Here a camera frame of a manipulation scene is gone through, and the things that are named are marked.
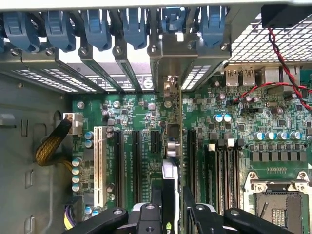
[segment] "motherboard connector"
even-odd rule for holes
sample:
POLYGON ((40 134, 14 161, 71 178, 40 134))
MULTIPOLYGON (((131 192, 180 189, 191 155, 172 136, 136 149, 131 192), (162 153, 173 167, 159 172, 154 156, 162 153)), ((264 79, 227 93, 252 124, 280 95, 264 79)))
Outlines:
POLYGON ((69 130, 68 135, 82 135, 82 119, 83 116, 78 113, 63 113, 63 119, 67 117, 71 117, 73 121, 72 128, 69 130))

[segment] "screw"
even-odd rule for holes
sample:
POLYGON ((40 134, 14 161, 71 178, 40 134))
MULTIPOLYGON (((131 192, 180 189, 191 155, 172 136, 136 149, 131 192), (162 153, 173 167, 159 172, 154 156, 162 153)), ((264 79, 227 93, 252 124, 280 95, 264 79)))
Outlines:
POLYGON ((54 48, 46 48, 45 49, 45 53, 46 53, 47 56, 53 55, 54 52, 55 52, 54 48))
POLYGON ((87 54, 88 53, 87 47, 80 47, 79 48, 79 53, 81 53, 83 55, 87 54))
POLYGON ((231 215, 239 216, 239 212, 236 210, 231 210, 231 215))
POLYGON ((146 206, 146 208, 147 208, 147 209, 154 209, 155 206, 153 206, 152 204, 149 204, 149 205, 146 206))
POLYGON ((203 205, 197 205, 196 206, 196 209, 198 209, 198 210, 204 210, 205 209, 205 207, 203 206, 203 205))
POLYGON ((151 47, 151 51, 154 53, 154 52, 156 52, 156 50, 157 50, 157 47, 156 47, 156 46, 154 46, 154 45, 152 45, 152 47, 151 47))
POLYGON ((116 52, 117 52, 118 54, 121 54, 121 53, 122 53, 122 49, 121 49, 120 46, 116 46, 116 47, 115 47, 115 50, 116 50, 116 52))
POLYGON ((17 50, 17 49, 10 49, 10 51, 11 51, 11 54, 13 55, 13 56, 19 56, 20 55, 20 51, 19 50, 17 50))
POLYGON ((84 108, 84 103, 82 101, 78 102, 77 107, 82 110, 84 108))
POLYGON ((121 214, 121 213, 122 213, 122 210, 115 210, 115 211, 114 211, 114 214, 115 214, 115 215, 119 215, 119 214, 121 214))

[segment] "solid capacitor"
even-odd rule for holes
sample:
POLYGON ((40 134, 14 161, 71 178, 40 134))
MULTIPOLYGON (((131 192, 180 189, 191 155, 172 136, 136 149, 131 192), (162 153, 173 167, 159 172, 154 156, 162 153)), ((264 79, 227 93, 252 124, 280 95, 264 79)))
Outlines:
POLYGON ((287 140, 287 133, 285 132, 278 132, 276 136, 279 140, 287 140))
POLYGON ((292 131, 290 136, 291 136, 291 139, 293 139, 293 140, 300 140, 301 139, 301 133, 300 132, 292 131))
POLYGON ((275 139, 275 134, 273 132, 266 132, 264 137, 267 139, 267 140, 274 140, 275 139))
POLYGON ((74 176, 72 177, 72 182, 75 183, 75 184, 81 182, 81 174, 74 175, 74 176))
POLYGON ((218 123, 221 123, 223 121, 222 115, 214 115, 213 119, 218 123))
POLYGON ((81 188, 82 188, 82 184, 80 182, 77 184, 73 184, 73 186, 72 186, 72 190, 74 192, 78 192, 81 188))
POLYGON ((263 134, 262 134, 261 132, 255 132, 255 133, 253 134, 253 138, 254 138, 255 140, 263 140, 263 134))
POLYGON ((74 158, 73 161, 72 161, 72 165, 73 165, 74 167, 79 166, 81 163, 82 163, 82 158, 81 158, 81 157, 76 157, 76 158, 74 158))
POLYGON ((84 138, 85 138, 86 140, 92 140, 92 139, 93 139, 93 136, 94 136, 94 133, 91 132, 91 131, 86 132, 86 133, 84 134, 84 138))
POLYGON ((86 140, 84 142, 84 147, 86 147, 88 149, 92 148, 93 147, 93 141, 92 140, 86 140))

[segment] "blue plastic clip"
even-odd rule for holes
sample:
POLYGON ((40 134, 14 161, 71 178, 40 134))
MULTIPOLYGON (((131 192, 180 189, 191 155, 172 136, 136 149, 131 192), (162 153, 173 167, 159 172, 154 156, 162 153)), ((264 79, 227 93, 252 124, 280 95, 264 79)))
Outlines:
POLYGON ((49 42, 64 52, 76 49, 74 28, 68 12, 48 11, 44 13, 45 31, 49 42))
POLYGON ((144 13, 145 9, 141 8, 141 21, 138 21, 138 8, 128 9, 128 19, 127 11, 123 10, 122 21, 123 21, 123 33, 124 38, 127 43, 132 45, 135 50, 142 49, 147 45, 147 32, 144 13))
POLYGON ((201 21, 199 31, 204 40, 204 45, 212 48, 220 45, 223 40, 225 26, 225 7, 224 6, 208 6, 201 8, 201 21))
POLYGON ((102 10, 102 21, 100 10, 81 11, 81 16, 88 43, 100 51, 109 50, 112 47, 112 35, 109 33, 107 10, 102 10))
POLYGON ((27 52, 38 52, 40 40, 27 12, 4 12, 4 29, 10 42, 27 52))
POLYGON ((164 33, 183 32, 186 21, 184 7, 167 7, 162 9, 162 31, 164 33))

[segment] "pcie slot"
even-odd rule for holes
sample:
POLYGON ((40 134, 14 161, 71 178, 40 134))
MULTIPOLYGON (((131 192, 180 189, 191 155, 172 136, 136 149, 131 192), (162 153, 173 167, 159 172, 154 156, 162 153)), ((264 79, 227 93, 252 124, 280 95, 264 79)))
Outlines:
POLYGON ((106 137, 105 127, 94 127, 94 206, 106 203, 106 137))
POLYGON ((189 186, 197 201, 197 168, 196 168, 196 130, 187 131, 187 156, 189 186))
POLYGON ((132 166, 134 202, 142 201, 142 154, 140 131, 132 131, 132 166))
POLYGON ((121 131, 116 131, 114 134, 115 138, 115 147, 114 154, 116 160, 116 198, 117 206, 125 207, 125 160, 124 160, 124 151, 123 151, 123 134, 121 131))

